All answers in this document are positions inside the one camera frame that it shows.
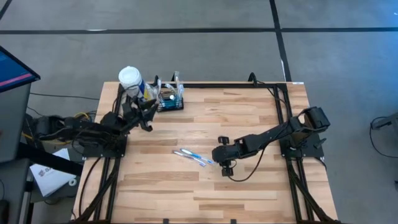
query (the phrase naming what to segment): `toothbrush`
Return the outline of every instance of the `toothbrush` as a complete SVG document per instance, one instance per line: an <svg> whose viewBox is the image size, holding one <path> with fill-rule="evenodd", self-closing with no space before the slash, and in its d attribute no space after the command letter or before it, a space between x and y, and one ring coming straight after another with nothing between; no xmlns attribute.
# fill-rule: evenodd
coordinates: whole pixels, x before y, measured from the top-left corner
<svg viewBox="0 0 398 224"><path fill-rule="evenodd" d="M201 156L201 155L198 155L198 154L195 154L195 153L189 151L188 149L180 149L180 150L181 150L182 152L184 152L184 153L190 155L190 156L195 157L195 158L203 159L204 161L206 161L206 162L209 163L209 164L214 164L214 162L213 162L211 159L206 159L206 158L204 158L204 157Z"/></svg>
<svg viewBox="0 0 398 224"><path fill-rule="evenodd" d="M181 152L178 152L178 151L173 151L173 153L175 153L175 154L177 154L177 155L179 155L179 156L185 157L185 158L187 158L187 159L193 159L194 161L197 161L197 162L199 163L199 165L201 165L201 166L203 166L203 167L206 166L206 164L205 164L203 161L201 161L201 160L199 160L199 159L197 159L197 158L194 158L194 157L192 157L192 156L186 155L186 154L181 153Z"/></svg>

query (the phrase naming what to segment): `wooden table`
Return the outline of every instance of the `wooden table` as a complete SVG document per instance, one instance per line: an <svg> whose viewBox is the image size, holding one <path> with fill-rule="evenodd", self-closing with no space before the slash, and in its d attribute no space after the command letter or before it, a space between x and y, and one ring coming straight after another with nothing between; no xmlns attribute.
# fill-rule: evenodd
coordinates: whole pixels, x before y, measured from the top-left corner
<svg viewBox="0 0 398 224"><path fill-rule="evenodd" d="M104 84L96 122L112 110L118 85ZM293 114L297 114L309 106L305 87L294 83L287 86ZM265 88L186 88L184 102L184 110L156 114L152 132L140 128L131 131L121 161L112 222L161 223L163 218L171 223L229 223L231 219L238 223L295 222L286 163L278 142L267 146L257 171L241 183L222 177L219 165L201 167L172 154L184 147L211 158L211 150L219 145L218 136L233 140L278 125L273 96ZM259 155L238 160L234 178L245 178ZM83 210L97 194L103 160L88 179ZM94 161L85 162L82 180ZM329 216L337 218L325 168L315 159L303 162L310 193ZM107 201L106 195L101 218L105 217Z"/></svg>

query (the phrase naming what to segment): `wood grain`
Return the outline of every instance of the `wood grain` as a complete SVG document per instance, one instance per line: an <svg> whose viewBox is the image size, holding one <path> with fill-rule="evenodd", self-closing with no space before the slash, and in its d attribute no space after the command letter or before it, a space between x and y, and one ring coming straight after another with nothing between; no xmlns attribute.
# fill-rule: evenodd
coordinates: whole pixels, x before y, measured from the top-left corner
<svg viewBox="0 0 398 224"><path fill-rule="evenodd" d="M287 86L293 113L297 114L309 106L305 87ZM117 89L116 82L104 84L96 122L111 110ZM131 131L119 171L112 222L161 223L169 218L171 223L229 223L233 218L238 223L293 223L289 179L278 142L267 146L257 172L242 183L222 177L218 165L200 167L172 154L186 147L211 157L218 136L234 139L278 125L271 94L260 88L187 88L184 100L184 110L156 114L151 133L139 128ZM234 178L245 178L258 158L239 160ZM85 162L82 180L93 163L94 159ZM98 191L102 166L103 160L88 179L82 210ZM304 160L304 167L313 197L329 216L337 218L325 168L310 158ZM76 214L82 184L73 209ZM300 204L306 218L301 195Z"/></svg>

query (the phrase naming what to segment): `concrete floor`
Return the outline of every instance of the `concrete floor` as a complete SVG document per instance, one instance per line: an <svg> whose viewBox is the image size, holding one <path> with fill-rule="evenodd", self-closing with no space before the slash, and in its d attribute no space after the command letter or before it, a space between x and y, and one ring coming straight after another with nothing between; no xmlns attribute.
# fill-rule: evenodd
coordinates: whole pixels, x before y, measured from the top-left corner
<svg viewBox="0 0 398 224"><path fill-rule="evenodd" d="M282 28L398 26L394 0L276 0ZM273 27L267 0L13 0L0 30ZM311 105L331 127L324 151L339 219L396 223L398 160L377 154L369 123L398 111L398 33L283 33L292 80L305 82ZM0 44L42 76L32 91L99 97L126 65L146 80L282 81L273 32L230 34L0 35ZM42 114L69 116L97 102L31 96ZM377 147L398 156L390 128L374 132ZM35 206L33 222L65 222L73 199Z"/></svg>

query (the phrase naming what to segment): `pen holder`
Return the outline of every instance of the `pen holder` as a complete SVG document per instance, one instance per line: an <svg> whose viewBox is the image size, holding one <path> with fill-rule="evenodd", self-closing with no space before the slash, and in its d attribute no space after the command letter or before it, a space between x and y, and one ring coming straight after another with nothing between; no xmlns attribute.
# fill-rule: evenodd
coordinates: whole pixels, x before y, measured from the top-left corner
<svg viewBox="0 0 398 224"><path fill-rule="evenodd" d="M172 91L162 91L159 94L159 106L157 112L182 110L184 109L184 99L178 97Z"/></svg>

